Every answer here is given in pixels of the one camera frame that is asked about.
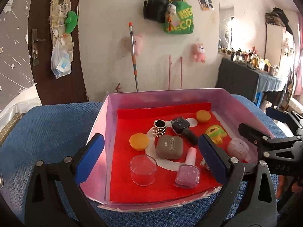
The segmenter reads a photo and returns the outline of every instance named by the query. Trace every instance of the door handle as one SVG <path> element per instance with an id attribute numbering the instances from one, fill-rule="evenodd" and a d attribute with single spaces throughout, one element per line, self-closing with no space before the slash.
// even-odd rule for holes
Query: door handle
<path id="1" fill-rule="evenodd" d="M 45 42 L 44 38 L 37 38 L 37 35 L 38 35 L 38 30 L 32 29 L 31 30 L 31 55 L 32 55 L 33 66 L 37 66 L 39 64 L 37 42 Z"/>

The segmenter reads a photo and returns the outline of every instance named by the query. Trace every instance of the curtain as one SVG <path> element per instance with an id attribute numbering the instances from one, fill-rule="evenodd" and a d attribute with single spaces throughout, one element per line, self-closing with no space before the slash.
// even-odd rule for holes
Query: curtain
<path id="1" fill-rule="evenodd" d="M 300 32 L 300 58 L 299 63 L 297 66 L 295 66 L 295 71 L 297 75 L 297 85 L 294 90 L 295 96 L 303 95 L 303 17 L 300 13 L 298 13 L 299 18 L 299 32 Z"/>

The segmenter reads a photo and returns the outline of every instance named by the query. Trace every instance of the pink box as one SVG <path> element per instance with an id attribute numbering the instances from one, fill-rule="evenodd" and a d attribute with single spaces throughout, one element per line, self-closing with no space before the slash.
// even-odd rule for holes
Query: pink box
<path id="1" fill-rule="evenodd" d="M 181 206 L 219 191 L 220 188 L 217 188 L 211 192 L 206 191 L 175 201 L 150 204 L 119 204 L 109 201 L 111 165 L 117 129 L 117 109 L 155 108 L 203 102 L 212 104 L 212 113 L 231 138 L 238 137 L 246 141 L 250 147 L 250 162 L 257 163 L 257 147 L 240 136 L 239 124 L 247 123 L 272 138 L 273 135 L 250 110 L 224 89 L 182 89 L 110 94 L 101 107 L 88 138 L 89 141 L 95 133 L 102 134 L 105 139 L 105 148 L 87 181 L 80 185 L 85 195 L 89 199 L 101 203 L 100 208 L 131 212 Z"/>

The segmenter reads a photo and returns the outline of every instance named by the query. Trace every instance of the purple nail polish bottle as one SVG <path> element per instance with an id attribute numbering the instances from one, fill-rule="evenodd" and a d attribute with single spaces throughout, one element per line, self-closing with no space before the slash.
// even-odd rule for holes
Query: purple nail polish bottle
<path id="1" fill-rule="evenodd" d="M 194 166 L 196 154 L 197 150 L 195 148 L 189 148 L 185 164 L 179 167 L 175 186 L 192 189 L 198 185 L 200 180 L 200 169 Z"/>

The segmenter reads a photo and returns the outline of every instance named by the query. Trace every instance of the hand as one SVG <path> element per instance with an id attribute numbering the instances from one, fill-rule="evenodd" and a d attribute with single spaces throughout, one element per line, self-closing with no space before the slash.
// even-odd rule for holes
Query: hand
<path id="1" fill-rule="evenodd" d="M 285 176 L 279 176 L 279 178 L 278 178 L 279 183 L 278 183 L 278 188 L 277 188 L 276 199 L 280 198 L 283 193 L 282 190 L 283 190 L 285 180 L 286 180 Z M 303 187 L 300 187 L 297 182 L 295 182 L 291 188 L 291 191 L 293 193 L 300 193 L 302 190 L 303 190 Z"/>

